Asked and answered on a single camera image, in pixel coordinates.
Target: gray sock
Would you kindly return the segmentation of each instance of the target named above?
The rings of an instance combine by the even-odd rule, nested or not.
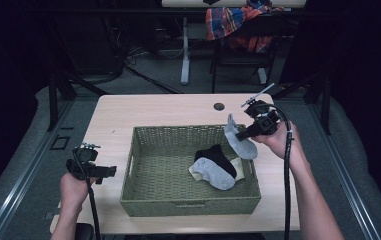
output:
[[[193,172],[202,174],[202,179],[213,187],[228,190],[234,186],[234,178],[214,161],[201,157],[193,164]]]
[[[244,139],[242,141],[237,139],[236,134],[239,130],[237,130],[237,124],[234,121],[232,114],[228,115],[228,124],[224,127],[224,132],[228,139],[228,143],[239,157],[252,160],[258,156],[258,149],[252,141],[249,139]]]

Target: plaid cloth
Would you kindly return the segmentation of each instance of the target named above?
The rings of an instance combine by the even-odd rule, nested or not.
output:
[[[247,0],[246,6],[242,8],[209,8],[206,11],[205,18],[208,31],[207,39],[215,40],[228,36],[236,31],[244,21],[269,13],[270,11],[271,2],[269,0],[258,0],[256,2]],[[223,42],[223,45],[232,49],[263,52],[272,39],[272,36],[251,38],[230,37],[227,42]]]

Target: sock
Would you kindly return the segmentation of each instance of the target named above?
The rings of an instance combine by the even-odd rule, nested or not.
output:
[[[213,187],[228,190],[236,181],[214,161],[201,157],[193,164],[193,172],[200,173],[202,179],[208,181]]]
[[[234,121],[232,114],[228,115],[228,124],[224,127],[224,132],[228,143],[239,157],[252,160],[258,156],[258,149],[252,141],[249,139],[239,141],[239,139],[237,139],[236,134],[239,130],[237,130],[237,124]]]
[[[222,152],[221,145],[216,144],[209,149],[197,151],[194,161],[197,161],[201,157],[215,162],[218,166],[228,172],[233,178],[236,177],[236,169],[234,169],[233,164],[231,164],[230,160],[225,157],[224,153]]]
[[[236,169],[237,176],[234,178],[234,180],[237,182],[240,179],[244,178],[244,172],[243,172],[243,166],[242,166],[242,159],[240,157],[236,157],[233,160],[230,161],[233,165],[234,169]],[[193,165],[189,167],[189,172],[193,176],[193,178],[196,181],[203,180],[202,174],[193,172]]]

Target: hand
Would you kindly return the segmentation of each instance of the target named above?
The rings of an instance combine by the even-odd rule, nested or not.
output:
[[[296,126],[290,122],[291,129],[293,131],[292,138],[292,152],[294,150],[299,150],[298,152],[303,152],[302,145],[300,144],[299,133]],[[287,128],[284,122],[279,122],[277,125],[277,131],[272,135],[258,135],[252,137],[252,140],[258,143],[263,143],[267,145],[275,155],[279,158],[284,159],[284,153],[286,149],[287,140]]]
[[[90,178],[93,184],[97,178]],[[71,173],[65,173],[60,181],[60,194],[62,209],[81,212],[82,204],[87,198],[88,188],[84,180],[76,179]]]

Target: dark background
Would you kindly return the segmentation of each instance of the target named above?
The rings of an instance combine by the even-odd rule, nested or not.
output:
[[[159,1],[146,2],[140,1],[141,6],[159,7]],[[123,7],[134,7],[130,2],[122,3]],[[56,74],[55,69],[72,72],[96,69],[110,74],[121,68],[115,58],[118,52],[112,51],[106,36],[100,36],[104,34],[100,29],[103,22],[85,24],[81,29],[88,32],[80,34],[98,34],[97,41],[87,38],[87,50],[91,51],[90,43],[103,45],[105,51],[98,55],[104,61],[97,62],[98,66],[84,61],[78,64],[74,59],[80,58],[65,51],[68,44],[74,46],[71,44],[74,39],[68,40],[71,35],[67,26],[55,29],[59,32],[53,35],[46,22],[25,14],[21,10],[24,6],[23,2],[0,1],[0,174],[36,112],[35,93],[48,85],[50,77]],[[331,57],[332,97],[343,106],[357,129],[368,155],[369,171],[381,190],[381,3],[309,0],[306,8],[323,12],[352,9],[362,18],[357,18],[354,25],[347,21],[300,22],[281,82],[302,81],[330,66],[327,64]],[[146,28],[143,35],[132,33],[133,39],[155,52],[153,25],[139,21],[133,24]],[[348,26],[349,36],[345,35]],[[349,40],[348,44],[344,44],[345,39]]]

